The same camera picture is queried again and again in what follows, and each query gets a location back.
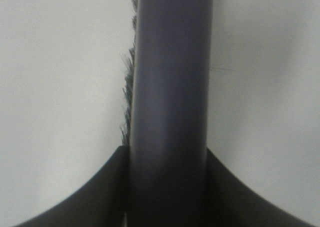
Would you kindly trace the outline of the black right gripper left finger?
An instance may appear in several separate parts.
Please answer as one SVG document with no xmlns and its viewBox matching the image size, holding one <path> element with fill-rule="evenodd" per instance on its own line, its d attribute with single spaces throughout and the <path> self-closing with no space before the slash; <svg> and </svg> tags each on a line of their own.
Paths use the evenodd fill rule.
<svg viewBox="0 0 320 227">
<path fill-rule="evenodd" d="M 120 146 L 80 189 L 22 227 L 122 227 L 128 196 L 128 146 Z"/>
</svg>

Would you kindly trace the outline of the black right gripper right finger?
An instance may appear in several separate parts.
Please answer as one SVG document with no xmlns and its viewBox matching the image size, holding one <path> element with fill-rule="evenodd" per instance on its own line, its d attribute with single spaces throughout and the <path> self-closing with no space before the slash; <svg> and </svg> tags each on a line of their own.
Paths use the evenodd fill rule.
<svg viewBox="0 0 320 227">
<path fill-rule="evenodd" d="M 307 227 L 309 224 L 268 202 L 235 177 L 208 149 L 205 227 Z"/>
</svg>

